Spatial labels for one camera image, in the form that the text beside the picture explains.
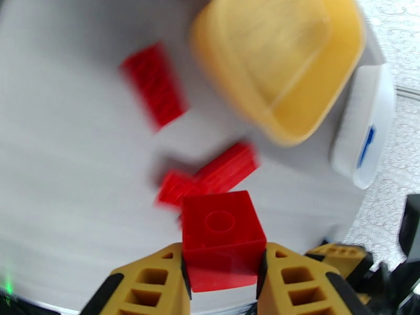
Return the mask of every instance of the red lego brick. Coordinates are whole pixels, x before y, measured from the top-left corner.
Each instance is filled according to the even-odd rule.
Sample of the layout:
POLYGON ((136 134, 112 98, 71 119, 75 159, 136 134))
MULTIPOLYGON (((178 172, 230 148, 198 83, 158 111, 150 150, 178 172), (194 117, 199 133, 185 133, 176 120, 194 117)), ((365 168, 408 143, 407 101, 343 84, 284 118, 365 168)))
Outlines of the red lego brick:
POLYGON ((202 193, 200 185, 192 176, 171 170, 163 179, 156 201, 180 208, 181 200, 184 196, 200 195, 202 193))
POLYGON ((185 197, 182 226, 193 292, 255 284, 267 240, 247 191, 185 197))
POLYGON ((225 193, 233 189, 258 166, 252 145, 239 142, 198 171, 195 177, 208 188, 208 194, 225 193))
POLYGON ((161 43, 130 56, 121 68, 143 98, 158 129, 186 112, 186 103, 161 43))

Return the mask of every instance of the lego stud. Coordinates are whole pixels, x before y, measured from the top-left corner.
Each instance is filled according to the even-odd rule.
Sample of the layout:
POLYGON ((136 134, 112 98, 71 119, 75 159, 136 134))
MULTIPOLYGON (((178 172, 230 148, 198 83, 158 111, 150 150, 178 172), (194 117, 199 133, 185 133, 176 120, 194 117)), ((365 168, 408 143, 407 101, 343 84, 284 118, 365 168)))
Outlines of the lego stud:
POLYGON ((235 217, 227 211, 214 211, 206 216, 204 225, 206 228, 207 245, 225 244, 226 240, 233 237, 233 229, 235 228, 235 217))

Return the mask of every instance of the white container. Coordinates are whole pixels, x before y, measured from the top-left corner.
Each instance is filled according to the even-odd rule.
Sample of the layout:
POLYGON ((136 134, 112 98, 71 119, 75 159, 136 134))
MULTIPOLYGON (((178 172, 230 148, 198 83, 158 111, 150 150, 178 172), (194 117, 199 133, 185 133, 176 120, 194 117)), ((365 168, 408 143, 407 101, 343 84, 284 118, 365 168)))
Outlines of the white container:
POLYGON ((395 115, 395 87, 388 66, 362 66, 331 150, 331 166, 361 189, 372 184, 395 115))

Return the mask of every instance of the black object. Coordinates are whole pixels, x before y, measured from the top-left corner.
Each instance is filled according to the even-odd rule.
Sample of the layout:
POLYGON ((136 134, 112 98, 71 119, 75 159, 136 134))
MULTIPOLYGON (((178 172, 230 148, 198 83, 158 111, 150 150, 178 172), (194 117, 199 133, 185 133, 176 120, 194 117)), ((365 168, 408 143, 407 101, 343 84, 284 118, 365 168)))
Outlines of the black object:
POLYGON ((420 314, 420 296, 414 294, 410 300, 404 304, 397 312, 397 315, 417 315, 420 314))
POLYGON ((351 287, 355 287, 365 274, 373 266, 373 255, 370 252, 366 253, 366 256, 360 261, 360 263, 354 268, 354 270, 345 279, 351 287))
POLYGON ((261 294, 261 291, 264 286, 264 282, 266 281, 267 276, 267 270, 268 270, 268 264, 267 264, 267 250, 264 251, 264 254, 261 259, 261 263, 259 265, 258 269, 258 278, 257 278, 257 300, 259 298, 259 295, 261 294))
POLYGON ((108 276, 79 315, 99 315, 123 278, 121 273, 108 276))
POLYGON ((331 241, 328 239, 328 238, 324 238, 323 240, 322 240, 322 242, 321 242, 321 245, 325 245, 325 244, 330 244, 331 243, 331 241))
POLYGON ((252 304, 251 307, 248 309, 248 311, 245 313, 245 315, 257 315, 257 303, 252 304))
POLYGON ((369 296, 388 295, 391 293, 390 275, 388 265, 381 262, 377 271, 367 273, 367 276, 358 283, 355 290, 358 293, 365 293, 369 296))
POLYGON ((406 262, 420 261, 420 194, 410 194, 400 229, 400 246, 407 256, 406 262))
POLYGON ((60 313, 45 309, 15 296, 0 292, 1 315, 60 315, 60 313))
POLYGON ((366 305, 375 315, 397 315, 398 310, 383 296, 372 297, 366 305))
POLYGON ((184 256, 182 256, 182 260, 181 260, 181 271, 182 271, 182 277, 184 278, 185 288, 187 289, 188 296, 190 297, 190 301, 191 301, 193 299, 193 296, 191 294, 191 282, 190 282, 190 276, 188 275, 184 256))
POLYGON ((362 304, 356 292, 340 275, 328 272, 326 276, 353 315, 373 315, 373 313, 362 304))
POLYGON ((412 296, 414 288, 420 282, 420 262, 401 263, 391 273, 391 280, 395 287, 392 302, 396 306, 402 306, 412 296))
POLYGON ((325 255, 305 254, 305 256, 317 260, 318 262, 322 262, 325 259, 325 255))

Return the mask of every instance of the red 2x4 lego brick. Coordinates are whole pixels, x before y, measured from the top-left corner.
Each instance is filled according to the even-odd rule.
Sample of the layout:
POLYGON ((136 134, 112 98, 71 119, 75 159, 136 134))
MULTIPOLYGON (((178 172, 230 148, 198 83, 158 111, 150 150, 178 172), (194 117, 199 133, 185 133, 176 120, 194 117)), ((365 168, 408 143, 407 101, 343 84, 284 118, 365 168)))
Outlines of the red 2x4 lego brick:
POLYGON ((158 129, 186 112, 186 103, 161 43, 130 56, 121 68, 141 95, 158 129))
POLYGON ((156 201, 181 207, 184 196, 225 193, 256 168, 258 161, 252 145, 238 142, 199 170, 194 177, 169 171, 156 201))
POLYGON ((247 142, 238 142, 194 176, 206 187, 207 194, 225 193, 257 168, 256 152, 252 145, 247 142))

